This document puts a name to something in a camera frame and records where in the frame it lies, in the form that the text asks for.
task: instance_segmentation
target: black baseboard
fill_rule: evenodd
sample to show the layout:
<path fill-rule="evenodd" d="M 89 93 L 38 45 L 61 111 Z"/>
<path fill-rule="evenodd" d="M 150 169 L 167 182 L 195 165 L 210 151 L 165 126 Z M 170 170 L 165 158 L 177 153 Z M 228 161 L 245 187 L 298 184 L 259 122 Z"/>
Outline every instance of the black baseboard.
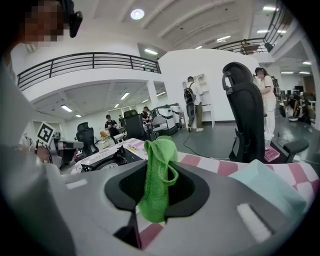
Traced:
<path fill-rule="evenodd" d="M 236 120 L 214 121 L 215 124 L 235 124 Z"/>

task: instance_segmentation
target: green knitted pouch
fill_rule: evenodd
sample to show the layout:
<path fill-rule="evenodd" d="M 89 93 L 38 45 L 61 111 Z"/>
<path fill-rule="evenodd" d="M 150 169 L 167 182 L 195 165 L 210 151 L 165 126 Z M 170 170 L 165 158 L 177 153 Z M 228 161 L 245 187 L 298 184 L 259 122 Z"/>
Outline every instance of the green knitted pouch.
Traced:
<path fill-rule="evenodd" d="M 169 136 L 160 136 L 155 141 L 147 140 L 144 149 L 148 154 L 148 167 L 144 184 L 144 195 L 138 203 L 142 216 L 152 222 L 165 221 L 165 210 L 169 206 L 169 188 L 176 183 L 178 172 L 169 165 L 177 161 L 178 153 L 175 143 Z M 168 180 L 168 170 L 173 179 Z"/>

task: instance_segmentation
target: headset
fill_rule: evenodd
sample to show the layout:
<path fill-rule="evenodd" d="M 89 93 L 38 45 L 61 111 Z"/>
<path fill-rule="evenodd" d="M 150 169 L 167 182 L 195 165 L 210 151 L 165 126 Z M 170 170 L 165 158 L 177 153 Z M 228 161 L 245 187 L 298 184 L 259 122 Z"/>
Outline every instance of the headset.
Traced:
<path fill-rule="evenodd" d="M 69 24 L 69 35 L 74 38 L 83 20 L 81 11 L 74 11 L 75 4 L 72 0 L 57 0 L 63 9 L 64 23 Z"/>

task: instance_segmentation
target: black metal railing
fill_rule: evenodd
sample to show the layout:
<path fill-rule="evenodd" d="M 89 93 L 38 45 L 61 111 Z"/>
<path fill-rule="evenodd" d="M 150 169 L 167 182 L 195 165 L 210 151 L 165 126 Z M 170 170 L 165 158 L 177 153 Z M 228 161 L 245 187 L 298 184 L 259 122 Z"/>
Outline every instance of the black metal railing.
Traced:
<path fill-rule="evenodd" d="M 282 38 L 290 26 L 293 17 L 280 0 L 276 3 L 270 25 L 264 37 L 244 39 L 214 47 L 212 49 L 225 50 L 243 55 L 269 53 Z"/>
<path fill-rule="evenodd" d="M 132 69 L 161 74 L 159 63 L 115 52 L 82 52 L 53 58 L 30 67 L 17 75 L 18 87 L 23 91 L 43 80 L 65 73 L 87 69 Z"/>

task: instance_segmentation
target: round ceiling light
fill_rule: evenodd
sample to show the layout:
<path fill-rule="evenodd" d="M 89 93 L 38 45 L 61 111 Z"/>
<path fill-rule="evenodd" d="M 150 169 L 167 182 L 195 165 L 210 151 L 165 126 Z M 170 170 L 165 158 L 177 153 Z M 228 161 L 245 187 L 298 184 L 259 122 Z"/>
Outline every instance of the round ceiling light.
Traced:
<path fill-rule="evenodd" d="M 131 12 L 131 18 L 134 20 L 140 20 L 145 16 L 145 12 L 141 9 L 135 9 Z"/>

